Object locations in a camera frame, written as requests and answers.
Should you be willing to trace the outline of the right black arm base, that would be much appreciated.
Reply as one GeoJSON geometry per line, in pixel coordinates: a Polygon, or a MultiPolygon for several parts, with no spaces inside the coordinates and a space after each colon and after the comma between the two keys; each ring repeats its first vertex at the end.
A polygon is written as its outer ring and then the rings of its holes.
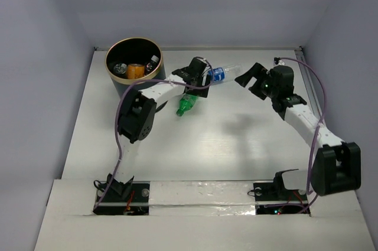
{"type": "Polygon", "coordinates": [[[283,174],[294,171],[288,169],[275,173],[271,182],[254,182],[253,188],[247,192],[256,201],[256,214],[307,214],[311,211],[305,192],[290,190],[284,186],[283,174]]]}

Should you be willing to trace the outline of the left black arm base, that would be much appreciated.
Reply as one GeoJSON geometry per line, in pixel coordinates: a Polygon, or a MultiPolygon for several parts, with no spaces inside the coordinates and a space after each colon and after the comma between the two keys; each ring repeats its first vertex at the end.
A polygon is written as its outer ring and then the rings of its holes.
{"type": "Polygon", "coordinates": [[[94,180],[96,191],[93,213],[100,216],[147,216],[149,214],[150,182],[127,183],[113,180],[105,197],[98,204],[107,187],[106,181],[94,180]]]}

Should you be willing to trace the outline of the clear bottle white cap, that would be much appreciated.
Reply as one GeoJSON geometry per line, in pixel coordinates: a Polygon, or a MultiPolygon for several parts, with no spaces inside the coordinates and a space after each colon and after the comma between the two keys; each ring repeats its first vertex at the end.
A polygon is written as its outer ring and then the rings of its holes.
{"type": "Polygon", "coordinates": [[[115,64],[113,67],[114,75],[124,75],[127,72],[128,65],[125,63],[115,64]]]}

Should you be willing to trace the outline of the small orange bottle barcode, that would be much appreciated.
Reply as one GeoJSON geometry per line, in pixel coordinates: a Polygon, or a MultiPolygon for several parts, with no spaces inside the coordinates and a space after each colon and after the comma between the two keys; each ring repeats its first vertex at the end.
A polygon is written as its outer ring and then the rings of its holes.
{"type": "Polygon", "coordinates": [[[126,77],[129,80],[141,79],[145,75],[145,66],[142,64],[128,64],[126,77]]]}

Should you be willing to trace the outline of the clear crushed bottle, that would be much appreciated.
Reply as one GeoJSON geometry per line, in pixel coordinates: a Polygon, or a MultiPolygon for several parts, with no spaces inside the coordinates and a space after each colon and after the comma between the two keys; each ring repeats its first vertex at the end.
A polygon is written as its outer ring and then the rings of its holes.
{"type": "Polygon", "coordinates": [[[153,55],[148,63],[145,65],[145,74],[153,72],[159,65],[159,58],[153,55]]]}

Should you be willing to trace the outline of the blue label water bottle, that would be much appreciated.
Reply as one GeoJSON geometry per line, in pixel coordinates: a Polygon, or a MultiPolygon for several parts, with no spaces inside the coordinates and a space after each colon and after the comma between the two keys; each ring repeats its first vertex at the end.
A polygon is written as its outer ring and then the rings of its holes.
{"type": "Polygon", "coordinates": [[[210,76],[214,83],[225,83],[233,81],[242,73],[242,66],[234,64],[229,66],[222,66],[210,69],[207,74],[210,76]]]}

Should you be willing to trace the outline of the green plastic bottle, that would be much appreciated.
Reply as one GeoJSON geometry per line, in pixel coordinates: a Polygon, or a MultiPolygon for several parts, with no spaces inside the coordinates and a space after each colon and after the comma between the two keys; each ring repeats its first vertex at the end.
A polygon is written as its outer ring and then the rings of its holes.
{"type": "Polygon", "coordinates": [[[198,96],[191,95],[191,94],[184,94],[182,98],[179,101],[179,107],[176,111],[177,116],[182,116],[189,110],[193,108],[196,101],[198,99],[198,96]]]}

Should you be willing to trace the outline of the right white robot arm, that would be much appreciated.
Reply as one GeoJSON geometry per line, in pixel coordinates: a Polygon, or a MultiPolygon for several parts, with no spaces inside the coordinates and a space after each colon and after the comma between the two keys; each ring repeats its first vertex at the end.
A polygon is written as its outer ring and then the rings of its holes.
{"type": "Polygon", "coordinates": [[[310,147],[305,189],[318,196],[358,190],[361,187],[361,149],[355,142],[347,143],[317,118],[303,97],[294,92],[294,71],[275,58],[275,66],[266,69],[255,63],[235,82],[246,87],[261,100],[269,98],[273,110],[291,125],[310,147]]]}

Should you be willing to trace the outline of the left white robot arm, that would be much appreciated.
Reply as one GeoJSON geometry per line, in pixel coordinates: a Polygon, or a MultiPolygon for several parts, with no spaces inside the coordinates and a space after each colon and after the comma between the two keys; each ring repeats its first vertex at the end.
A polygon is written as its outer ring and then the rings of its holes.
{"type": "Polygon", "coordinates": [[[152,79],[153,85],[138,90],[139,81],[132,83],[120,99],[115,117],[115,139],[119,150],[113,172],[106,180],[103,195],[111,193],[119,201],[131,193],[133,165],[141,141],[152,130],[157,109],[174,97],[184,93],[207,96],[213,79],[205,75],[212,71],[211,64],[202,57],[194,57],[191,63],[174,70],[166,79],[152,79]]]}

